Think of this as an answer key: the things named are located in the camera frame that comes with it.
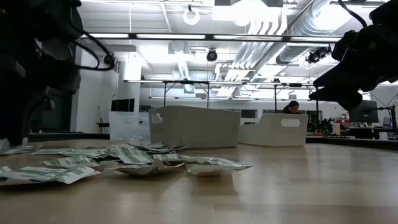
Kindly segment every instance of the bin handle cutout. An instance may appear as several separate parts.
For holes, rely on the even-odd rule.
[[[286,128],[298,128],[300,126],[300,121],[297,119],[282,119],[280,125]]]
[[[160,114],[160,113],[153,114],[151,120],[152,120],[152,123],[154,123],[154,124],[163,123],[162,114]]]
[[[125,124],[142,124],[143,122],[144,122],[143,118],[136,116],[128,116],[125,117],[123,120],[123,123]]]

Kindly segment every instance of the workbench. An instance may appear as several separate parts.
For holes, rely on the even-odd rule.
[[[43,148],[104,146],[108,140],[40,143]],[[70,185],[0,187],[0,223],[322,223],[398,220],[398,154],[360,147],[187,149],[181,154],[248,162],[232,176],[182,170],[151,177],[113,173]],[[0,167],[41,166],[58,156],[0,157]]]

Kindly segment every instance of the storage bin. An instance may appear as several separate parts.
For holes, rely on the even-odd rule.
[[[304,146],[308,116],[265,113],[258,124],[239,129],[239,143],[257,146]]]
[[[149,115],[138,112],[109,112],[111,140],[149,139]]]
[[[149,110],[150,141],[189,148],[236,147],[241,113],[191,106]]]

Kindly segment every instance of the person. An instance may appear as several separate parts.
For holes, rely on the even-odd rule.
[[[286,114],[300,114],[299,106],[299,103],[293,100],[282,111]]]

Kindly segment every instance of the monitor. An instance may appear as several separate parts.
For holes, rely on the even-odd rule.
[[[349,111],[351,122],[378,123],[377,103],[375,101],[364,100],[355,109]]]
[[[111,111],[134,112],[134,99],[112,100]]]

